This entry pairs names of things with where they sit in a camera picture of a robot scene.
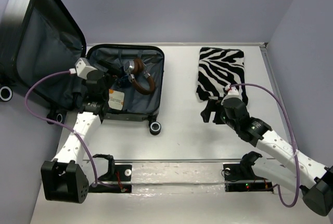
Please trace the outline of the white orange eyelid tape card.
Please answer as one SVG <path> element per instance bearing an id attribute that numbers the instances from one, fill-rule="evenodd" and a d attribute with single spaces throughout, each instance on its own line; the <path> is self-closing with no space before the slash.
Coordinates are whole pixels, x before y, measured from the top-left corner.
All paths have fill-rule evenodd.
<path id="1" fill-rule="evenodd" d="M 113 110 L 121 111 L 124 105 L 125 93 L 113 89 L 109 89 L 108 106 Z"/>

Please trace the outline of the brown silver headphones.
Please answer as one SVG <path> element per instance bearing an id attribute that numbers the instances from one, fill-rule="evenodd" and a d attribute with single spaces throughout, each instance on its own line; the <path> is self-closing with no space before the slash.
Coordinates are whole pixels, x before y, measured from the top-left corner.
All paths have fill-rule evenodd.
<path id="1" fill-rule="evenodd" d="M 156 84 L 140 58 L 129 60 L 124 65 L 124 72 L 130 84 L 142 95 L 150 95 L 156 89 Z"/>

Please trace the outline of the zebra print plush cloth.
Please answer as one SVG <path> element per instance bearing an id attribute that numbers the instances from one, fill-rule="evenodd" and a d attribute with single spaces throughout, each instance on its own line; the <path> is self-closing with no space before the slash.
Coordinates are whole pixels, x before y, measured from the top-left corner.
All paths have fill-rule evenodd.
<path id="1" fill-rule="evenodd" d="M 199 52 L 196 96 L 201 102 L 222 99 L 228 85 L 245 83 L 245 54 L 240 49 L 202 47 Z"/>

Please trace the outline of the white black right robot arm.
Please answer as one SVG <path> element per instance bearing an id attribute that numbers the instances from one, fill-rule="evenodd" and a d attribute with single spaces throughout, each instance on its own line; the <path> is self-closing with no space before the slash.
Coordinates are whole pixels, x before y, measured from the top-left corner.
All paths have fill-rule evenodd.
<path id="1" fill-rule="evenodd" d="M 208 100 L 201 112 L 203 121 L 214 113 L 215 124 L 229 126 L 246 143 L 273 157 L 280 165 L 269 163 L 261 154 L 239 166 L 245 178 L 254 175 L 270 179 L 301 196 L 305 205 L 320 216 L 332 210 L 332 167 L 319 163 L 281 138 L 272 127 L 259 118 L 250 116 L 244 102 L 237 97 Z"/>

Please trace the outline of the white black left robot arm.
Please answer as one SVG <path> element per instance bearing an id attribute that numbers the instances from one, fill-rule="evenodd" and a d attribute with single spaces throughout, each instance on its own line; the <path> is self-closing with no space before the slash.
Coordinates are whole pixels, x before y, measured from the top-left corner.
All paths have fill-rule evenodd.
<path id="1" fill-rule="evenodd" d="M 42 184 L 48 201 L 83 203 L 89 189 L 100 179 L 109 180 L 116 173 L 112 155 L 91 155 L 88 143 L 109 111 L 109 88 L 118 70 L 104 72 L 79 58 L 74 70 L 83 79 L 87 94 L 76 117 L 73 130 L 52 161 L 41 167 Z"/>

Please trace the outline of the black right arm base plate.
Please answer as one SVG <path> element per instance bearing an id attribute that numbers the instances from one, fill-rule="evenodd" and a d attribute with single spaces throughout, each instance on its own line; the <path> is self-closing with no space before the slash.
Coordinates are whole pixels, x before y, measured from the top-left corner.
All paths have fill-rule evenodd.
<path id="1" fill-rule="evenodd" d="M 274 192 L 273 184 L 254 174 L 252 167 L 262 155 L 251 151 L 238 163 L 223 164 L 221 175 L 225 181 L 225 192 Z"/>

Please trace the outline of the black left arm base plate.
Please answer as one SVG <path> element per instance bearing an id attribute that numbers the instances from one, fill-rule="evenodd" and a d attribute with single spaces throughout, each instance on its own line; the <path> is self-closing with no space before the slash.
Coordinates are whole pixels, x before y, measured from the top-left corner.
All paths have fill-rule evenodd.
<path id="1" fill-rule="evenodd" d="M 112 155 L 95 154 L 98 185 L 89 193 L 131 193 L 132 164 L 116 163 Z"/>

